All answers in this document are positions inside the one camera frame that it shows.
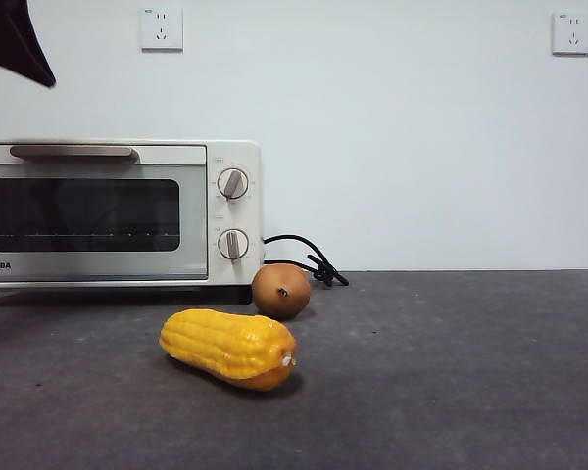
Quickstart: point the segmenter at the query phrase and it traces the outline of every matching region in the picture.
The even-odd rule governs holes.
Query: oven door
[[[204,147],[16,147],[0,146],[0,282],[207,279]]]

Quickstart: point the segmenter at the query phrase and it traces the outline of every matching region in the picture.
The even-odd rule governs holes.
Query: black cable
[[[316,254],[319,256],[319,259],[316,258],[314,255],[307,255],[307,259],[313,261],[315,264],[318,265],[318,268],[307,266],[306,264],[302,264],[298,261],[292,261],[289,259],[267,259],[264,261],[264,264],[277,264],[277,263],[288,263],[288,264],[295,264],[302,269],[306,269],[313,273],[314,278],[318,281],[323,282],[326,286],[333,285],[333,278],[340,281],[343,286],[348,286],[349,281],[341,275],[338,270],[333,267],[333,265],[328,261],[326,256],[320,251],[320,249],[310,242],[308,239],[301,237],[300,235],[276,235],[274,237],[269,237],[264,240],[265,244],[276,242],[278,240],[297,240],[306,244],[310,247]]]

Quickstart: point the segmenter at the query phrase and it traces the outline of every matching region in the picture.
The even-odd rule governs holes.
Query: corn cob
[[[175,359],[246,389],[271,390],[296,364],[294,337],[261,315],[180,311],[164,324],[159,344]]]

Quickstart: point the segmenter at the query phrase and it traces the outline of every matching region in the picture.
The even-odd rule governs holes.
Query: yellow corn
[[[204,308],[180,311],[164,324],[159,344],[181,362],[253,390],[278,386],[296,363],[292,334],[261,315]]]

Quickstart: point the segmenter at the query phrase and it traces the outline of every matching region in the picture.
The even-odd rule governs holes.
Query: oven door handle
[[[96,162],[115,162],[117,160],[137,160],[139,157],[135,149],[116,145],[22,144],[13,145],[10,151],[11,155],[23,160],[77,157],[79,159],[96,159]]]

